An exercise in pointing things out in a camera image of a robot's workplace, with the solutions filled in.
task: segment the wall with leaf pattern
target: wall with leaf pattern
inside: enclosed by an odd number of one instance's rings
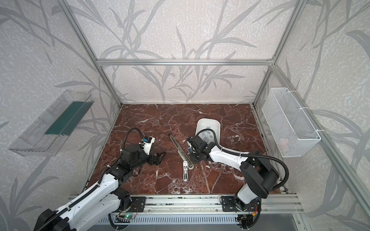
[[[370,189],[370,1],[309,1],[278,66]],[[257,109],[272,151],[280,155]],[[284,158],[288,187],[299,195],[314,230],[370,230],[370,221],[319,144],[302,157]]]
[[[98,58],[270,59],[296,0],[68,0]],[[122,102],[252,102],[267,67],[104,67]]]
[[[56,5],[0,2],[0,230],[32,230],[41,212],[79,194],[119,111],[67,20],[53,15]],[[57,155],[8,150],[66,89],[95,102]]]

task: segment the white wire basket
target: white wire basket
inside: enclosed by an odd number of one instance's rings
[[[271,88],[262,112],[283,157],[302,156],[321,140],[287,88]]]

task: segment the ventilated metal panel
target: ventilated metal panel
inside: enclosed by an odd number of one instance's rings
[[[236,215],[233,214],[204,214],[204,215],[137,215],[129,223],[118,223],[116,225],[168,225],[168,224],[235,224]],[[108,216],[101,219],[96,225],[109,224]]]

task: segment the transparent plastic box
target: transparent plastic box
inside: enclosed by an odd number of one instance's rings
[[[90,96],[66,90],[9,149],[22,156],[55,156],[91,107]]]

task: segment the red marble surface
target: red marble surface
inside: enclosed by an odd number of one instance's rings
[[[172,133],[187,153],[186,138],[195,135],[196,124],[201,118],[216,119],[221,123],[220,143],[224,147],[265,153],[249,104],[123,105],[89,186],[98,180],[107,164],[112,164],[120,155],[126,131],[138,127],[146,135],[155,137],[152,152],[167,151],[167,154],[159,166],[143,165],[140,174],[122,186],[131,194],[236,193],[244,185],[242,173],[220,163],[200,162],[188,171],[189,181],[182,180],[182,159],[168,134]],[[133,131],[127,144],[139,141],[139,135]]]

